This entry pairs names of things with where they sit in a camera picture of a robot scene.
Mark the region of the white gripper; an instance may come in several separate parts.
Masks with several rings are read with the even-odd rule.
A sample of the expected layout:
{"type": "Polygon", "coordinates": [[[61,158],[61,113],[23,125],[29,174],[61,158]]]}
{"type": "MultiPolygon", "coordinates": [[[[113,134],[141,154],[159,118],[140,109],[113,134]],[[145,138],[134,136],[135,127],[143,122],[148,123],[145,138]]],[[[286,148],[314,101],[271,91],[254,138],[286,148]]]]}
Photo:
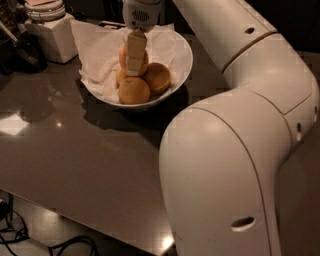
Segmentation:
{"type": "Polygon", "coordinates": [[[126,71],[129,76],[139,74],[147,45],[145,33],[157,24],[160,9],[161,0],[123,0],[123,20],[133,30],[126,41],[126,71]]]}

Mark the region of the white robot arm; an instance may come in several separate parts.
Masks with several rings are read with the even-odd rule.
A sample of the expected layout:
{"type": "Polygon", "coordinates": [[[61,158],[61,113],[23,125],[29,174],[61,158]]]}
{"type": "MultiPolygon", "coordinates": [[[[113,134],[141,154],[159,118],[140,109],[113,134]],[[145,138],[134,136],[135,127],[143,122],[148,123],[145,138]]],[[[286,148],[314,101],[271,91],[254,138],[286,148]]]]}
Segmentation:
{"type": "Polygon", "coordinates": [[[245,0],[173,0],[228,91],[180,112],[159,171],[178,256],[281,256],[277,173],[319,116],[319,89],[245,0]]]}

